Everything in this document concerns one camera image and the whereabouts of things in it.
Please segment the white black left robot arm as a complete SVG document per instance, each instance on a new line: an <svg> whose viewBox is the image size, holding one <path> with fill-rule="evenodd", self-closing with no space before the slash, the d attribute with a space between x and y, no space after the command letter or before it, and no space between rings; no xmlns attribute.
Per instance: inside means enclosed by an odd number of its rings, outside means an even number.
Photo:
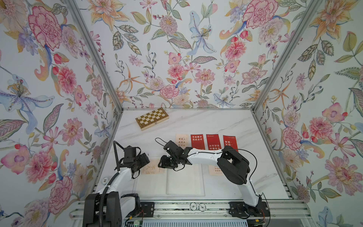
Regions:
<svg viewBox="0 0 363 227"><path fill-rule="evenodd" d="M116 158L115 174L95 194L89 194L84 203L83 227L125 227L127 220L143 212L138 194L122 194L135 173L150 163L139 147L122 147L113 142Z"/></svg>

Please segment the beige card red characters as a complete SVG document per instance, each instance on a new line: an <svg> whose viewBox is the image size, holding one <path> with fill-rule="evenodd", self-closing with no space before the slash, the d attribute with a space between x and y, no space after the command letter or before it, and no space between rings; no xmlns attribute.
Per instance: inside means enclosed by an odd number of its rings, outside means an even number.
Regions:
<svg viewBox="0 0 363 227"><path fill-rule="evenodd" d="M182 149L185 149L189 146L189 135L187 134L176 134L175 136L175 143L181 147Z"/></svg>

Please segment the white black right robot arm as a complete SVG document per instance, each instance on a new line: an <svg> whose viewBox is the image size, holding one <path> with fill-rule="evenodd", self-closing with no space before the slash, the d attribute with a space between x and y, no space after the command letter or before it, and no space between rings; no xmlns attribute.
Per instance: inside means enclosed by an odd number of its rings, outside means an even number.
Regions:
<svg viewBox="0 0 363 227"><path fill-rule="evenodd" d="M229 214L236 218L270 217L270 208L261 195L258 195L249 174L253 174L249 161L238 150L225 146L215 152L192 147L181 148L169 141L164 145L167 155L163 155L159 168L176 170L179 165L205 164L219 167L224 176L235 184L242 194L242 202L230 202Z"/></svg>

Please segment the white photo album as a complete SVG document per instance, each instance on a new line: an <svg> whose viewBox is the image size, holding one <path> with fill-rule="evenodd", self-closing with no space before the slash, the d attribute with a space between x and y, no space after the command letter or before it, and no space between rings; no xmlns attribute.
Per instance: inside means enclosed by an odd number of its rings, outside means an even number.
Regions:
<svg viewBox="0 0 363 227"><path fill-rule="evenodd" d="M200 196L204 195L203 177L200 165L186 165L177 172L165 169L164 174L143 175L137 178L134 192L146 197Z"/></svg>

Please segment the beige card gold characters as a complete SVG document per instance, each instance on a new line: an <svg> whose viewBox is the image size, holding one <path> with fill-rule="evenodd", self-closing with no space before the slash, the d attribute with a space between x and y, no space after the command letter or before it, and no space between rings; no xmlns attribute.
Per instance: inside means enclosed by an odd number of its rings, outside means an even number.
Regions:
<svg viewBox="0 0 363 227"><path fill-rule="evenodd" d="M158 167L159 162L160 162L159 159L151 159L150 162L142 168L141 173L143 175L164 174L165 169Z"/></svg>

